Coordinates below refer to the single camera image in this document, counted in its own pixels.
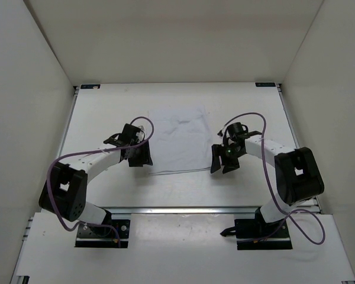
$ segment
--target white enclosure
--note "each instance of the white enclosure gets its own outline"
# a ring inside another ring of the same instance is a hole
[[[321,0],[26,0],[74,85],[283,81]]]

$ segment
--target white wall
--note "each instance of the white wall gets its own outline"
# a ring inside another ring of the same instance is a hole
[[[281,82],[322,0],[26,0],[86,82]]]
[[[73,88],[23,1],[0,0],[0,283],[9,283]]]
[[[355,272],[355,0],[325,0],[282,86]]]

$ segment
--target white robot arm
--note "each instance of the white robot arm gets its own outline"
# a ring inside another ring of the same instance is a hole
[[[246,125],[236,122],[225,129],[224,135],[222,131],[219,135],[223,136],[223,141],[221,145],[212,146],[211,173],[221,166],[223,173],[238,169],[238,158],[245,154],[262,159],[260,132],[249,132]],[[293,149],[264,139],[264,158],[275,168],[277,193],[266,205],[258,208],[256,220],[262,227],[271,227],[301,203],[322,194],[324,183],[312,151],[306,147]]]
[[[122,133],[114,134],[106,139],[98,148],[99,153],[88,154],[70,164],[57,162],[50,176],[53,198],[61,216],[68,221],[82,221],[88,224],[111,225],[111,213],[94,204],[86,202],[88,183],[107,168],[128,160],[129,167],[152,165],[149,142],[132,149],[105,151],[116,147],[134,146],[145,139],[143,127],[126,124]],[[43,188],[39,205],[54,212],[50,202],[47,185]],[[108,227],[92,227],[99,235],[105,235]]]

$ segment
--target cable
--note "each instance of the cable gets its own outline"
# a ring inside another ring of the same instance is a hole
[[[224,125],[224,128],[233,120],[236,120],[237,118],[240,118],[240,117],[243,117],[245,115],[258,115],[259,117],[262,118],[263,120],[263,130],[262,130],[262,163],[263,163],[263,171],[264,171],[264,175],[266,177],[266,182],[267,182],[267,186],[268,186],[268,189],[271,193],[271,196],[272,196],[272,200],[273,200],[273,203],[275,203],[277,209],[285,215],[284,219],[282,220],[282,222],[279,224],[279,226],[274,230],[274,232],[272,232],[271,234],[269,234],[268,236],[266,237],[262,237],[262,238],[254,238],[254,239],[249,239],[249,240],[243,240],[243,241],[240,241],[241,243],[246,243],[246,242],[249,242],[249,241],[260,241],[260,240],[265,240],[269,237],[271,237],[272,235],[274,235],[280,228],[281,226],[284,224],[284,222],[289,218],[291,219],[291,221],[295,224],[295,226],[297,227],[297,229],[305,236],[305,238],[307,238],[312,244],[316,244],[316,245],[320,245],[320,244],[323,244],[325,242],[325,239],[326,239],[326,233],[325,233],[325,228],[321,222],[321,220],[313,213],[313,212],[310,212],[309,210],[306,210],[306,209],[294,209],[292,210],[290,213],[287,213],[285,212],[284,210],[281,209],[281,207],[279,206],[277,200],[276,200],[276,197],[273,193],[273,189],[272,189],[272,185],[271,185],[271,181],[270,181],[270,177],[268,175],[268,171],[267,171],[267,162],[266,162],[266,153],[264,152],[264,135],[266,133],[266,128],[267,128],[267,121],[266,121],[266,118],[262,115],[262,114],[259,114],[258,112],[246,112],[244,114],[240,114],[240,115],[237,115],[235,117],[233,117],[232,119],[230,119],[228,122],[225,123]],[[319,226],[321,227],[321,230],[322,230],[322,240],[319,241],[319,242],[316,242],[314,240],[312,240],[307,234],[306,232],[300,227],[299,224],[297,224],[297,222],[293,219],[292,217],[292,214],[295,214],[295,213],[298,213],[298,212],[306,212],[306,213],[309,213],[311,214],[316,220],[317,222],[319,223]]]
[[[67,224],[64,222],[62,215],[59,212],[59,209],[57,207],[57,204],[55,203],[55,199],[53,196],[53,191],[51,189],[51,172],[55,166],[55,164],[65,158],[68,157],[75,157],[75,156],[81,156],[81,155],[87,155],[87,154],[97,154],[97,153],[102,153],[104,152],[113,152],[113,151],[118,151],[118,150],[126,150],[126,149],[134,149],[134,148],[138,148],[141,147],[143,144],[145,144],[146,142],[149,141],[149,139],[153,136],[154,134],[154,124],[153,122],[148,119],[147,117],[136,117],[135,119],[133,119],[130,124],[132,124],[134,121],[139,120],[139,119],[144,119],[147,120],[150,124],[151,124],[151,133],[150,135],[144,139],[142,142],[140,142],[137,145],[133,145],[133,146],[125,146],[125,147],[116,147],[116,148],[109,148],[109,149],[100,149],[100,150],[93,150],[93,151],[83,151],[83,152],[77,152],[77,153],[70,153],[70,154],[65,154],[63,156],[60,156],[58,158],[56,158],[51,165],[49,166],[49,169],[47,170],[47,175],[46,175],[46,187],[47,187],[47,193],[49,194],[49,198],[50,198],[50,203],[53,207],[54,213],[55,215],[57,215],[57,218],[59,220],[59,222],[61,223],[61,225],[63,226],[63,228],[68,231],[68,232],[72,232],[74,231],[80,224],[87,224],[88,226],[91,227],[104,227],[104,228],[110,228],[111,230],[113,230],[113,232],[116,235],[116,238],[118,239],[118,247],[121,247],[120,245],[120,236],[118,235],[117,230],[111,226],[111,225],[105,225],[105,224],[93,224],[93,223],[86,223],[86,222],[82,222],[82,221],[78,221],[72,228],[68,227]]]
[[[109,236],[110,233],[112,233],[112,235],[113,235],[113,230],[109,230],[109,232],[107,232],[105,235],[100,235],[98,233],[95,233],[94,231],[92,231],[92,232],[99,238],[106,238],[107,236]]]

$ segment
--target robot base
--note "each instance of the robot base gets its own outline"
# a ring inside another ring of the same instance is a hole
[[[121,249],[128,247],[130,220],[112,220],[113,226],[118,231],[121,239]],[[75,247],[102,247],[118,249],[118,242],[115,240],[113,232],[101,236],[95,234],[89,227],[80,225],[76,234]]]
[[[255,219],[236,219],[235,235],[237,237],[237,250],[292,250],[291,238],[289,236],[286,222],[273,236],[267,240],[242,242],[252,238],[261,238],[269,235],[276,227],[260,229],[260,223]]]

